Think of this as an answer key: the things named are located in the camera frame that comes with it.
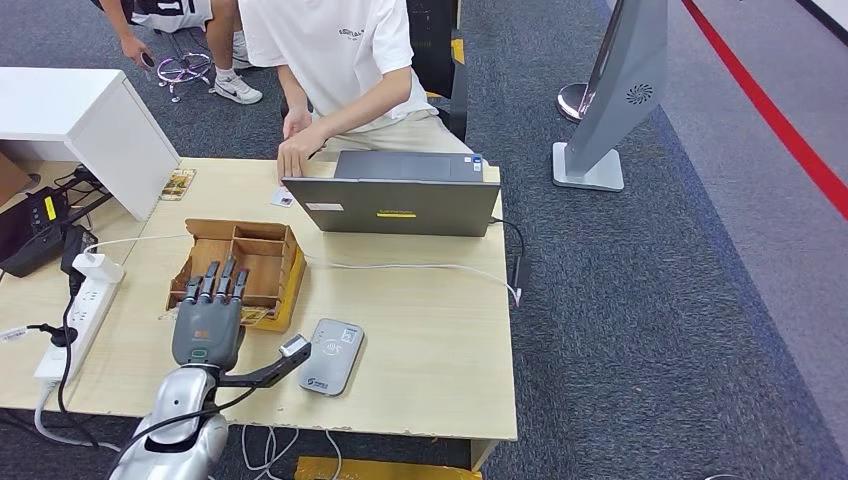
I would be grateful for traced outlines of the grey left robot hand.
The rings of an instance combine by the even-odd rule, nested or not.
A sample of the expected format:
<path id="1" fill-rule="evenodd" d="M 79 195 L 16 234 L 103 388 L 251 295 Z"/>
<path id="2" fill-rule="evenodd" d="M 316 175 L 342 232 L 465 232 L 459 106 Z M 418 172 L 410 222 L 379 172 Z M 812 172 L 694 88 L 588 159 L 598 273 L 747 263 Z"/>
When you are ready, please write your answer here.
<path id="1" fill-rule="evenodd" d="M 236 271 L 237 259 L 215 260 L 204 275 L 190 278 L 177 307 L 171 353 L 180 366 L 205 365 L 232 370 L 246 328 L 241 325 L 243 293 L 249 271 Z"/>

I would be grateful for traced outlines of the person's right hand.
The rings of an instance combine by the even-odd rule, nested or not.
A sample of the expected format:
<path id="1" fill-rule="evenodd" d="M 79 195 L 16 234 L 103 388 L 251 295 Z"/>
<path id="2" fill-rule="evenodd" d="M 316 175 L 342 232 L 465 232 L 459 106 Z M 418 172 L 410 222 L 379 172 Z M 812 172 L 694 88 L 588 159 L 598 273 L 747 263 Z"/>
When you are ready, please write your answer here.
<path id="1" fill-rule="evenodd" d="M 312 113 L 308 109 L 289 108 L 282 116 L 282 139 L 288 140 L 305 130 L 312 124 L 312 120 Z"/>
<path id="2" fill-rule="evenodd" d="M 147 70 L 155 66 L 155 61 L 147 46 L 137 37 L 121 36 L 120 45 L 124 55 L 133 60 L 140 68 Z"/>

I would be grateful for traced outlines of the person's left hand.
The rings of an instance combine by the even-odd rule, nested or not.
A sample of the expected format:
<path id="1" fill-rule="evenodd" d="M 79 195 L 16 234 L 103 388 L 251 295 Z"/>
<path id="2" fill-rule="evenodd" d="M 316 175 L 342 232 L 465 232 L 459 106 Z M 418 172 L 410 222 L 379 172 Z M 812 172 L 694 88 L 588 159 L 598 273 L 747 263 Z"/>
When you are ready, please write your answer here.
<path id="1" fill-rule="evenodd" d="M 327 138 L 325 130 L 317 124 L 300 130 L 286 127 L 278 148 L 278 179 L 304 176 L 308 160 L 324 147 Z"/>

